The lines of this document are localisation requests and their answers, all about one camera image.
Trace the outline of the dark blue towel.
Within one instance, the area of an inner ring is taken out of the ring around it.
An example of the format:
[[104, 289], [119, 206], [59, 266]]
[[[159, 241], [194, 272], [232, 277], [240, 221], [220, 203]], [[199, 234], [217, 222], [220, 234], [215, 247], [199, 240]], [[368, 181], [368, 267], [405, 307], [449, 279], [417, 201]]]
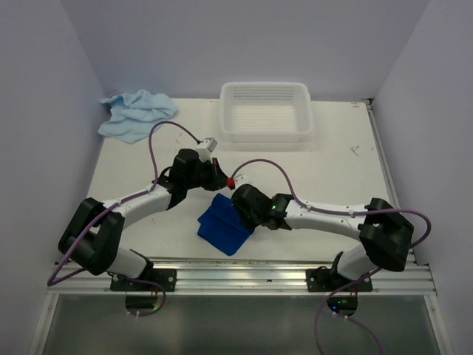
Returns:
[[243, 225], [231, 200], [216, 194], [210, 206], [197, 219], [197, 235], [227, 256], [233, 256], [254, 233]]

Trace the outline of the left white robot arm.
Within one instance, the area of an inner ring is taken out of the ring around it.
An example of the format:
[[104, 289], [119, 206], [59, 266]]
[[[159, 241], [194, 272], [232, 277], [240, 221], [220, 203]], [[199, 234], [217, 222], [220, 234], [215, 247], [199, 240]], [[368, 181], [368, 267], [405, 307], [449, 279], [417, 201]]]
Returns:
[[118, 283], [137, 290], [160, 288], [153, 262], [136, 251], [120, 246], [122, 233], [131, 225], [156, 213], [173, 209], [192, 189], [219, 191], [225, 188], [228, 176], [214, 157], [201, 159], [194, 149], [181, 149], [173, 164], [145, 189], [114, 200], [83, 200], [58, 242], [63, 257], [47, 281], [48, 286], [67, 279], [60, 276], [69, 262], [92, 275], [107, 273]]

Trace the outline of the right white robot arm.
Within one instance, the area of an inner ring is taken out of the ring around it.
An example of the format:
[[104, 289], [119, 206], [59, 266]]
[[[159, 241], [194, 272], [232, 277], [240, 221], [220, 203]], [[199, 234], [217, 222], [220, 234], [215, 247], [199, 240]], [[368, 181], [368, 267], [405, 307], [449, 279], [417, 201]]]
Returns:
[[330, 267], [306, 271], [309, 292], [353, 290], [356, 280], [360, 291], [371, 291], [371, 271], [405, 269], [414, 227], [383, 199], [357, 206], [315, 205], [289, 194], [268, 197], [246, 183], [232, 194], [231, 204], [250, 229], [315, 230], [357, 241], [356, 247], [339, 252]]

